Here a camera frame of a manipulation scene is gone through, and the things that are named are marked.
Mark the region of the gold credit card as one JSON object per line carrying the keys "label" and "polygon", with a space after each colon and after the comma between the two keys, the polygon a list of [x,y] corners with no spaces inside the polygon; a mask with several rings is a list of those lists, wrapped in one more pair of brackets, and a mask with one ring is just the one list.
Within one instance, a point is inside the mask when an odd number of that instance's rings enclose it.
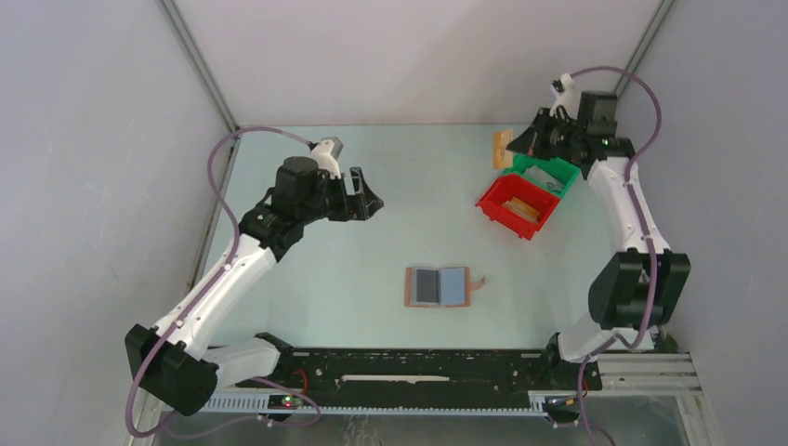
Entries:
{"label": "gold credit card", "polygon": [[513,140],[512,129],[496,131],[493,136],[492,164],[495,170],[504,170],[513,165],[514,155],[507,149]]}

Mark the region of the dark grey credit card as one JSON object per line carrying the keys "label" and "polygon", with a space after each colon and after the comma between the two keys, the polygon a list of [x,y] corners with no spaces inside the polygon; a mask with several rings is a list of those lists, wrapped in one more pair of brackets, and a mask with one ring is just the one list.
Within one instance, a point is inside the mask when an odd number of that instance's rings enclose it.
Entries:
{"label": "dark grey credit card", "polygon": [[440,273],[436,269],[416,269],[413,276],[412,301],[437,305],[440,302]]}

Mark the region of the brown leather card holder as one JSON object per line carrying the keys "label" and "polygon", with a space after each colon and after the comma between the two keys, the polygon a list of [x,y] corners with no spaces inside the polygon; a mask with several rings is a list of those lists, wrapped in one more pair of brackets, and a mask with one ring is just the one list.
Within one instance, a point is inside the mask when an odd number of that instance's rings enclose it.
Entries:
{"label": "brown leather card holder", "polygon": [[469,267],[409,267],[405,272],[404,306],[409,308],[466,308],[486,278],[473,281]]}

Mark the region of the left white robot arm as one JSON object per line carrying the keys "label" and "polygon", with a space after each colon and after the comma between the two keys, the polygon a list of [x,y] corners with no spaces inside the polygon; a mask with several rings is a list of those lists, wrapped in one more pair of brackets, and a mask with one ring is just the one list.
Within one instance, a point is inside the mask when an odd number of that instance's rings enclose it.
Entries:
{"label": "left white robot arm", "polygon": [[359,167],[351,168],[353,191],[347,191],[338,162],[342,150],[342,141],[330,137],[310,144],[306,156],[286,158],[273,187],[236,221],[228,248],[195,288],[151,328],[137,324],[129,330],[125,349],[138,387],[192,415],[222,387],[253,377],[272,387],[290,382],[293,361],[265,338],[223,348],[210,344],[251,285],[301,241],[308,225],[363,221],[382,208]]}

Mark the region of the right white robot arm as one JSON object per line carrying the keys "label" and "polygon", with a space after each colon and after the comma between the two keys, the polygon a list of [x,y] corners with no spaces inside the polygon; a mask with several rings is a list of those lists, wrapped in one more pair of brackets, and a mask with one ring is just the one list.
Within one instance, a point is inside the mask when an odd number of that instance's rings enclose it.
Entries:
{"label": "right white robot arm", "polygon": [[657,228],[639,180],[644,153],[617,134],[618,97],[580,91],[564,73],[551,88],[555,101],[541,108],[506,150],[533,159],[560,159],[579,168],[608,218],[611,259],[592,281],[588,310],[557,333],[557,353],[544,358],[540,374],[564,388],[606,349],[638,348],[649,329],[667,323],[690,274],[689,257],[675,251]]}

